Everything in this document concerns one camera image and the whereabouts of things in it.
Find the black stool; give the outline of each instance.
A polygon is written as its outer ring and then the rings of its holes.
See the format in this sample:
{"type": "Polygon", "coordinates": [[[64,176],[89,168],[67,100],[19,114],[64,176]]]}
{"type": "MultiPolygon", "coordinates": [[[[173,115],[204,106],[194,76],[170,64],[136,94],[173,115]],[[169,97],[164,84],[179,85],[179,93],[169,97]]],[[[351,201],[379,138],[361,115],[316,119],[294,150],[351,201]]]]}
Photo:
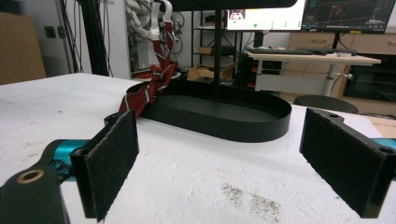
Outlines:
{"type": "Polygon", "coordinates": [[[322,95],[302,95],[294,99],[295,105],[303,105],[320,109],[334,110],[351,114],[358,114],[359,109],[340,99],[322,95]]]}

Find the white desk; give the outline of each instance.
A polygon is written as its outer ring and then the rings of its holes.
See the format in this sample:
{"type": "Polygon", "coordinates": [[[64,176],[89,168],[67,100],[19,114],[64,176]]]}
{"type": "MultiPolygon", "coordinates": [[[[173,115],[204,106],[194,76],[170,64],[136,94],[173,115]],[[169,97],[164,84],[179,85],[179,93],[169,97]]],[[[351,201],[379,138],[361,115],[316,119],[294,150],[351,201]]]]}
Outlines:
{"type": "Polygon", "coordinates": [[[371,66],[373,63],[381,63],[380,60],[362,56],[349,58],[320,55],[287,55],[287,54],[252,54],[250,58],[259,61],[256,76],[256,91],[285,91],[309,94],[330,95],[334,82],[335,66],[337,64],[365,65],[371,66]],[[312,77],[287,77],[265,75],[262,76],[262,61],[281,61],[294,63],[329,63],[329,73],[325,79],[312,77]]]}
{"type": "MultiPolygon", "coordinates": [[[[92,138],[135,83],[76,74],[0,86],[0,186],[52,140],[92,138]]],[[[288,133],[257,144],[139,119],[140,154],[106,224],[395,223],[395,182],[379,218],[360,219],[306,162],[304,112],[293,106],[288,133]]],[[[367,118],[339,114],[357,131],[381,136],[367,118]]],[[[95,223],[83,215],[76,183],[62,191],[72,223],[95,223]]]]}

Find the oval black tray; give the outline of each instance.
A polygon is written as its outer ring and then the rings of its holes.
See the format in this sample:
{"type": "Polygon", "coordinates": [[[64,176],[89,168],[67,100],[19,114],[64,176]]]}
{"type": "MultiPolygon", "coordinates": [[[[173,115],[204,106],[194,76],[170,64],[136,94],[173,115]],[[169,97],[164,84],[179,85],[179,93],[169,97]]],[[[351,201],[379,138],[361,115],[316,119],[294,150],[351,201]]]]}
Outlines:
{"type": "Polygon", "coordinates": [[[174,79],[156,97],[154,104],[146,105],[142,118],[222,139],[266,142],[289,129],[291,105],[264,92],[219,86],[219,99],[214,99],[213,85],[174,79]]]}

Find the cabinet handle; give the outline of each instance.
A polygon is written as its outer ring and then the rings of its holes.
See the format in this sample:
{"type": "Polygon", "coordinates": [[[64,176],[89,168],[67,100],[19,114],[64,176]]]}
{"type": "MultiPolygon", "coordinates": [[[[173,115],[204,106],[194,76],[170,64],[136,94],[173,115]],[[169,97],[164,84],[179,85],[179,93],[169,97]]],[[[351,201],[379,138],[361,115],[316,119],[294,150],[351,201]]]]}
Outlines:
{"type": "Polygon", "coordinates": [[[316,39],[316,38],[312,38],[312,42],[317,42],[317,43],[323,43],[326,42],[327,39],[316,39]]]}

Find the image on monitor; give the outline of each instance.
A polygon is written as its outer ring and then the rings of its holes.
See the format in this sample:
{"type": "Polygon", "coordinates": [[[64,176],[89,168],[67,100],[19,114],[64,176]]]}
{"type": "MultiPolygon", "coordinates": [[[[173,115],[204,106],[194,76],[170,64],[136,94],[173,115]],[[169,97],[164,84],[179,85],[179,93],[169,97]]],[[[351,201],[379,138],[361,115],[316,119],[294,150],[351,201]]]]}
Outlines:
{"type": "Polygon", "coordinates": [[[307,0],[303,30],[383,34],[395,0],[307,0]]]}
{"type": "Polygon", "coordinates": [[[291,7],[227,10],[227,30],[297,31],[301,30],[305,0],[291,7]]]}

